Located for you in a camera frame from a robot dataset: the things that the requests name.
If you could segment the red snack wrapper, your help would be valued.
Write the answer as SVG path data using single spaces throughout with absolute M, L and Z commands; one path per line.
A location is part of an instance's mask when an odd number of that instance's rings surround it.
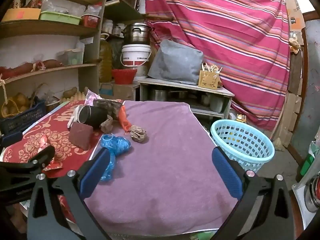
M 46 135 L 43 135 L 40 139 L 37 161 L 41 164 L 44 171 L 62 168 L 62 164 L 55 159 L 55 149 Z

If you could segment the dark red sponge block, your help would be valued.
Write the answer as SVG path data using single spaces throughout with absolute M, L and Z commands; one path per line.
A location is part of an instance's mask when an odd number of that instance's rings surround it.
M 69 130 L 68 139 L 71 144 L 86 151 L 90 148 L 92 134 L 92 126 L 74 122 Z

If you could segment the black ribbed cup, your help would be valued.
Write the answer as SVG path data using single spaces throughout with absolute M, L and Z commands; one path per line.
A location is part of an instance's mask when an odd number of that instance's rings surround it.
M 99 129 L 100 125 L 107 120 L 107 111 L 96 106 L 86 105 L 82 107 L 78 115 L 78 122 Z

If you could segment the blue plastic bag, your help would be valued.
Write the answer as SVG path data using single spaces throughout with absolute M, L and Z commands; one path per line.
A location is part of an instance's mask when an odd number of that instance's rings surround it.
M 116 158 L 129 151 L 131 148 L 131 142 L 125 137 L 105 134 L 101 137 L 100 146 L 107 149 L 110 154 L 110 162 L 100 178 L 101 181 L 108 182 L 112 179 L 112 172 L 116 165 Z

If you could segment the small brown paper scrap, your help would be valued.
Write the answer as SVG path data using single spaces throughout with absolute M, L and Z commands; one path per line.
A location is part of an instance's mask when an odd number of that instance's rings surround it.
M 112 116 L 108 115 L 107 119 L 102 122 L 100 124 L 100 130 L 104 133 L 104 134 L 109 134 L 112 132 L 112 128 L 113 128 L 113 118 Z

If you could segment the pink plastic wrapper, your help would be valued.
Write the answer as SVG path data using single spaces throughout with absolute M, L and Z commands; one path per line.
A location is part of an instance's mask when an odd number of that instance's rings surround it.
M 94 100 L 100 100 L 102 97 L 98 94 L 95 94 L 91 90 L 88 90 L 85 98 L 85 105 L 93 106 Z

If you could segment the camouflage patterned wrapper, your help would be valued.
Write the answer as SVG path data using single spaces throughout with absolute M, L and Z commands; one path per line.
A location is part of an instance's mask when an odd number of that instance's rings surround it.
M 118 119 L 120 108 L 123 106 L 122 101 L 113 99 L 94 99 L 93 106 L 104 109 L 113 119 Z

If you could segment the orange clear plastic wrapper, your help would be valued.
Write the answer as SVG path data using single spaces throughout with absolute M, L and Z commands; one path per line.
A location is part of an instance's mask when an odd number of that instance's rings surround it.
M 118 113 L 118 120 L 125 132 L 129 132 L 132 124 L 128 121 L 126 111 L 125 111 L 125 106 L 122 105 L 119 109 Z

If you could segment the brown paper ball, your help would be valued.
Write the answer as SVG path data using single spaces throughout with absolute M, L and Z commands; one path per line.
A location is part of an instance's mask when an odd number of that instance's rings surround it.
M 145 139 L 147 138 L 146 130 L 139 126 L 132 125 L 129 131 L 130 131 L 131 139 L 135 142 L 141 143 L 141 142 L 144 142 Z

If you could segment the red patterned towel mat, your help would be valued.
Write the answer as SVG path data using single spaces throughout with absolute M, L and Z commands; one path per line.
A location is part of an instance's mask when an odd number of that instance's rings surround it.
M 68 137 L 67 123 L 75 108 L 84 101 L 64 102 L 50 113 L 39 119 L 23 132 L 21 141 L 7 147 L 1 156 L 1 161 L 8 163 L 26 163 L 35 156 L 41 146 L 41 138 L 46 137 L 55 148 L 55 162 L 59 168 L 46 170 L 50 178 L 66 175 L 69 170 L 78 170 L 89 160 L 102 133 L 94 131 L 91 137 L 90 149 L 85 151 L 73 145 Z

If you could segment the purple towel mat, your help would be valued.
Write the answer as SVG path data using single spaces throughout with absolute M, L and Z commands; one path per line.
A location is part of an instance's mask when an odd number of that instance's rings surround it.
M 186 103 L 126 101 L 147 132 L 117 158 L 112 179 L 86 205 L 108 233 L 179 235 L 217 229 L 236 204 L 212 163 L 214 142 Z

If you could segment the wooden utensil holder box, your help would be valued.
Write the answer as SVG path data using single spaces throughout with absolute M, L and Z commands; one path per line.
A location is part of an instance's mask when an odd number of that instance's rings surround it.
M 202 63 L 199 74 L 198 86 L 207 89 L 217 90 L 222 87 L 222 81 L 220 79 L 220 72 L 222 68 L 219 68 L 215 64 Z

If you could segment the green plastic tray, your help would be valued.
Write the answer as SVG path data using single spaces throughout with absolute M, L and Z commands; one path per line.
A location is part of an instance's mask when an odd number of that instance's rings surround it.
M 73 16 L 73 15 L 64 14 L 60 12 L 52 12 L 52 11 L 42 11 L 40 13 L 39 19 L 45 20 L 45 21 L 69 23 L 74 25 L 79 25 L 81 21 L 81 18 L 78 16 Z

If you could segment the small red mesh basket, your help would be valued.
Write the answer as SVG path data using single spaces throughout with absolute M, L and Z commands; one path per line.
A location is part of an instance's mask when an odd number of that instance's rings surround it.
M 81 16 L 81 25 L 88 28 L 96 28 L 100 22 L 100 17 L 92 14 Z

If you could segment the striped red curtain cloth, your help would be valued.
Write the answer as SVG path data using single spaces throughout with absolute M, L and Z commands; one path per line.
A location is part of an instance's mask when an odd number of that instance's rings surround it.
M 193 47 L 221 70 L 232 107 L 255 126 L 275 128 L 290 72 L 284 0 L 145 0 L 156 46 L 163 40 Z

